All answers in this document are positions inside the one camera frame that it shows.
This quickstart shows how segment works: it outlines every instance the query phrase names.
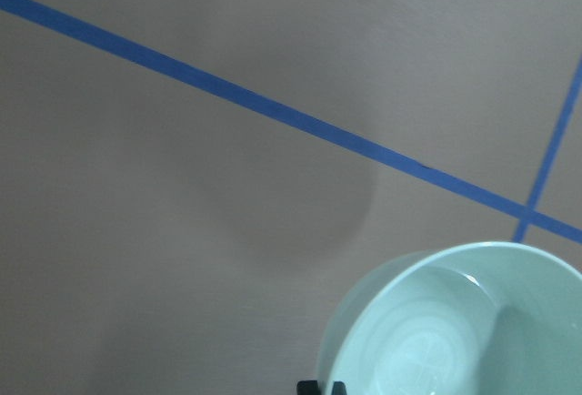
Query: gray floor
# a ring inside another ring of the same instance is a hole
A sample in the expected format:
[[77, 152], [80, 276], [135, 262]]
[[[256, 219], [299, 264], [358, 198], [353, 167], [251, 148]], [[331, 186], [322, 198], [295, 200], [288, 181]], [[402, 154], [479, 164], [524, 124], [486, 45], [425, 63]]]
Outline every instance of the gray floor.
[[[36, 0], [525, 203], [579, 0]], [[287, 394], [396, 255], [517, 221], [0, 13], [0, 392]], [[582, 227], [582, 109], [539, 210]], [[582, 268], [582, 248], [526, 242]]]

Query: blue tape line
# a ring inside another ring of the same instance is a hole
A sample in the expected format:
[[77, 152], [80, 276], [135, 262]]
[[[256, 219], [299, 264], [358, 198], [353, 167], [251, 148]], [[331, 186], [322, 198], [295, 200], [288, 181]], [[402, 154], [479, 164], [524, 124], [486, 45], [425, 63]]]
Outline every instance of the blue tape line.
[[[212, 95], [222, 97], [263, 116], [300, 129], [301, 131], [322, 138], [361, 156], [375, 160], [378, 163], [400, 170], [410, 176], [422, 179], [457, 195], [472, 199], [479, 204], [506, 213], [514, 218], [522, 218], [527, 213], [526, 207], [511, 199], [501, 197], [489, 190], [453, 177], [443, 171], [426, 167], [420, 162], [399, 154], [392, 149], [383, 147], [361, 136], [345, 131], [342, 128], [328, 124], [316, 117], [297, 111], [290, 106], [285, 106], [264, 96], [260, 96], [225, 79], [208, 74], [186, 63], [160, 54], [153, 49], [105, 31], [102, 28], [58, 12], [53, 8], [38, 4], [35, 1], [0, 0], [0, 9], [61, 34], [68, 35], [75, 40], [103, 49], [110, 54], [133, 61], [140, 66], [172, 77]], [[540, 217], [534, 217], [534, 219], [541, 224], [539, 225], [540, 227], [550, 231], [553, 229], [565, 229], [567, 231], [565, 237], [567, 238], [574, 236], [575, 238], [573, 239], [576, 239], [576, 236], [578, 236], [576, 233], [582, 236], [582, 231], [552, 218], [543, 217], [542, 215]]]
[[543, 228], [554, 234], [558, 234], [563, 238], [569, 238], [570, 240], [574, 240], [575, 242], [582, 245], [581, 229], [572, 227], [571, 225], [568, 225], [537, 211], [533, 212], [530, 221], [531, 224], [535, 225], [536, 227]]
[[566, 99], [564, 100], [564, 104], [562, 106], [562, 110], [560, 112], [559, 118], [557, 119], [556, 127], [554, 128], [554, 133], [550, 138], [546, 154], [537, 172], [536, 181], [534, 182], [534, 186], [531, 189], [529, 199], [527, 200], [526, 203], [526, 211], [524, 212], [524, 216], [519, 220], [519, 223], [517, 224], [516, 232], [513, 237], [513, 240], [516, 242], [521, 242], [524, 239], [527, 232], [527, 227], [532, 222], [535, 216], [537, 204], [542, 196], [542, 192], [544, 191], [544, 187], [546, 186], [549, 173], [552, 170], [552, 166], [554, 165], [554, 162], [556, 160], [557, 151], [559, 150], [560, 144], [562, 143], [562, 139], [564, 138], [564, 135], [566, 133], [567, 124], [570, 121], [570, 118], [572, 117], [572, 114], [574, 112], [574, 107], [578, 100], [581, 86], [582, 86], [582, 58], [580, 58], [580, 61], [578, 62], [576, 72], [574, 73], [572, 82], [570, 83], [570, 88], [568, 89]]

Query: black clip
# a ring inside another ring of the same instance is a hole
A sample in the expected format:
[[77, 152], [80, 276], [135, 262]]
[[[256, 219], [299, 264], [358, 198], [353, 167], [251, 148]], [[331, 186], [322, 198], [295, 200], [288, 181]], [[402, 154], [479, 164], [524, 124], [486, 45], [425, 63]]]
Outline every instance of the black clip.
[[[316, 380], [305, 380], [297, 383], [297, 395], [321, 395]], [[346, 385], [341, 381], [334, 381], [331, 395], [347, 395]]]

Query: light green bowl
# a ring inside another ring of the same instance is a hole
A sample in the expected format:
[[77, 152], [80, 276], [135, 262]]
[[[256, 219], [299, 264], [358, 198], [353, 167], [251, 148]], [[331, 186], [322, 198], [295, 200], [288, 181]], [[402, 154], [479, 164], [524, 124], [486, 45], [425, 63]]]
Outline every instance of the light green bowl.
[[324, 395], [582, 394], [582, 276], [508, 242], [415, 253], [370, 272], [330, 320]]

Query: painter's tape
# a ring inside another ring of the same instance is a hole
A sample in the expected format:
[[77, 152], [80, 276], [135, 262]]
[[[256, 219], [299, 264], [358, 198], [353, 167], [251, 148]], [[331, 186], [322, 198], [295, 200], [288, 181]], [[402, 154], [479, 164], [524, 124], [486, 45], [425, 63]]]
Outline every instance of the painter's tape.
[[534, 212], [536, 211], [537, 204], [542, 196], [544, 187], [546, 186], [549, 173], [552, 170], [552, 166], [554, 166], [557, 151], [559, 150], [562, 139], [566, 133], [567, 124], [570, 121], [572, 114], [574, 113], [574, 107], [578, 101], [581, 86], [582, 58], [578, 62], [576, 72], [572, 77], [570, 88], [567, 91], [566, 99], [564, 99], [562, 110], [560, 111], [560, 115], [556, 122], [556, 127], [554, 128], [552, 137], [550, 138], [549, 144], [547, 145], [546, 154], [544, 155], [544, 159], [542, 160], [539, 170], [537, 171], [536, 181], [534, 182], [534, 186], [532, 187], [529, 198], [527, 199], [527, 211], [517, 224], [516, 232], [513, 237], [514, 241], [516, 242], [521, 242], [523, 240], [524, 236], [526, 235], [527, 226], [533, 222], [532, 219]]
[[[98, 47], [110, 54], [172, 77], [207, 93], [253, 110], [291, 127], [300, 129], [313, 136], [322, 138], [335, 145], [368, 157], [410, 176], [444, 188], [479, 204], [506, 213], [514, 218], [522, 218], [528, 213], [527, 207], [502, 197], [496, 193], [453, 177], [441, 170], [426, 167], [413, 158], [404, 156], [392, 149], [383, 147], [366, 138], [335, 127], [321, 119], [302, 113], [290, 106], [247, 90], [241, 86], [213, 76], [196, 67], [165, 56], [153, 49], [139, 45], [105, 29], [88, 24], [66, 15], [53, 8], [32, 0], [0, 0], [0, 9], [18, 15], [36, 24], [68, 35], [75, 40]], [[582, 231], [553, 218], [543, 215], [533, 216], [532, 223], [556, 232], [566, 238], [582, 243]]]

